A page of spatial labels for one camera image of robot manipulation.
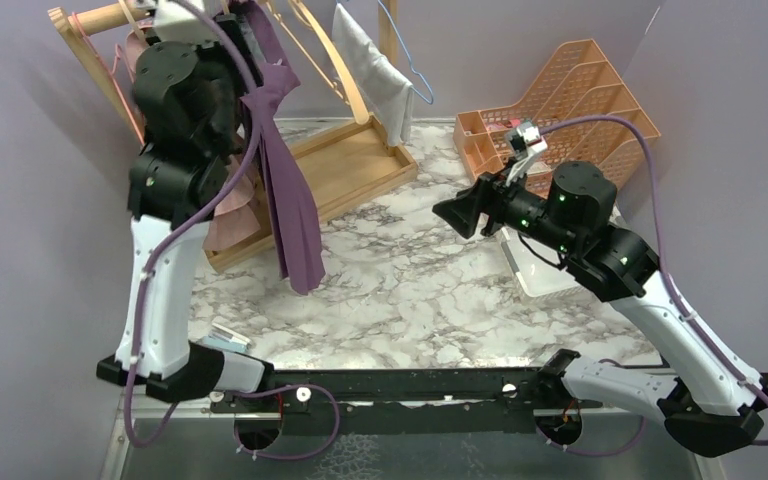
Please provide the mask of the white skirt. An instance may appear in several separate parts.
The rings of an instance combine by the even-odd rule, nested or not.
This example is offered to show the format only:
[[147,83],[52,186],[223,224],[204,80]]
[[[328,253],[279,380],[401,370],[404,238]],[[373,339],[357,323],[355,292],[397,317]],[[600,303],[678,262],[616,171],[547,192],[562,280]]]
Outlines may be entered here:
[[387,144],[398,146],[406,142],[413,122],[413,83],[380,52],[340,3],[335,6],[331,39],[367,109],[384,127]]

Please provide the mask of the purple garment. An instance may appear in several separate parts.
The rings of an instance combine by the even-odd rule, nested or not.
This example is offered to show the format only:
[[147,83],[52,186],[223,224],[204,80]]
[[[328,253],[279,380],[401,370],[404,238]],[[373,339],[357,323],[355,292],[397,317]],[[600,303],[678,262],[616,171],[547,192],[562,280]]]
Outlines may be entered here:
[[281,275],[300,295],[325,276],[319,215],[311,189],[275,122],[284,98],[300,85],[264,10],[255,1],[236,5],[250,26],[263,58],[262,84],[243,97],[261,125],[261,166]]

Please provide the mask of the pink skirt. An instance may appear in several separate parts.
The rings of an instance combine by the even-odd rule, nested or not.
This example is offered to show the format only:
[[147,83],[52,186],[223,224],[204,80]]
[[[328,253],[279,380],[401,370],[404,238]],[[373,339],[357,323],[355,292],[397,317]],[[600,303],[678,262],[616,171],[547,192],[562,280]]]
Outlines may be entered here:
[[[123,58],[132,84],[136,75],[136,61],[147,47],[146,41],[140,40],[133,31],[127,34]],[[226,184],[239,170],[241,160],[242,154],[230,157],[226,167],[229,173]],[[203,243],[204,250],[224,250],[260,231],[261,222],[257,219],[254,211],[255,207],[259,205],[255,198],[255,187],[258,180],[252,170],[254,166],[247,167],[241,180],[216,206],[213,219],[209,222],[208,234]]]

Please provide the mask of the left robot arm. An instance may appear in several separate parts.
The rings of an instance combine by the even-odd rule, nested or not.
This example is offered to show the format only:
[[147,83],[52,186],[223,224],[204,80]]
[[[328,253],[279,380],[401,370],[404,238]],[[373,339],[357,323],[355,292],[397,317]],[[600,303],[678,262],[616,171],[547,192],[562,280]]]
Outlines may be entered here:
[[246,84],[217,40],[165,40],[138,57],[132,87],[145,143],[129,172],[133,273],[128,316],[116,351],[100,360],[100,380],[133,382],[166,403],[236,391],[258,411],[273,401],[272,365],[188,337],[198,255],[212,201],[251,119]]

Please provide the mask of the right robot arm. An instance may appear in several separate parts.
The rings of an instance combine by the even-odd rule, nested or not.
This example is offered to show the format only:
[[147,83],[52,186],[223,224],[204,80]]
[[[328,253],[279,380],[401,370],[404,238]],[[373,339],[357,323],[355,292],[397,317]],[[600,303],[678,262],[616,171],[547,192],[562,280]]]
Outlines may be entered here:
[[655,376],[562,349],[539,370],[539,398],[552,407],[590,400],[622,408],[708,458],[757,444],[768,373],[740,361],[672,299],[655,251],[610,219],[616,186],[587,162],[558,167],[546,197],[511,176],[484,173],[433,212],[462,237],[506,227],[554,250],[561,268],[631,321],[673,369]]

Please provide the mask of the blue wire hanger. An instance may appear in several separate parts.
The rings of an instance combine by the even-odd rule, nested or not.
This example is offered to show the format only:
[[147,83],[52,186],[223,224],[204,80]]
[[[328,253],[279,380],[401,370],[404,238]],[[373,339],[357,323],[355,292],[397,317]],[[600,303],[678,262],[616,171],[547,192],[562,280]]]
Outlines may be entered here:
[[[338,1],[336,5],[338,3],[344,6],[344,3],[342,1]],[[380,1],[378,3],[378,13],[379,13],[379,34],[384,35],[386,39],[375,45],[380,50],[380,52],[383,55],[385,55],[386,58],[395,67],[396,67],[395,61],[397,59],[396,52],[401,51],[403,53],[403,56],[407,61],[407,65],[411,75],[413,77],[418,78],[422,83],[422,85],[424,86],[423,90],[419,90],[417,89],[417,87],[413,85],[413,91],[415,92],[415,97],[419,97],[423,102],[425,102],[428,105],[433,104],[435,101],[434,91],[431,88],[431,85],[427,81],[425,76],[421,72],[419,72],[418,69],[415,67],[410,50],[408,49],[406,42],[403,40],[401,32],[398,29],[397,3],[395,1]]]

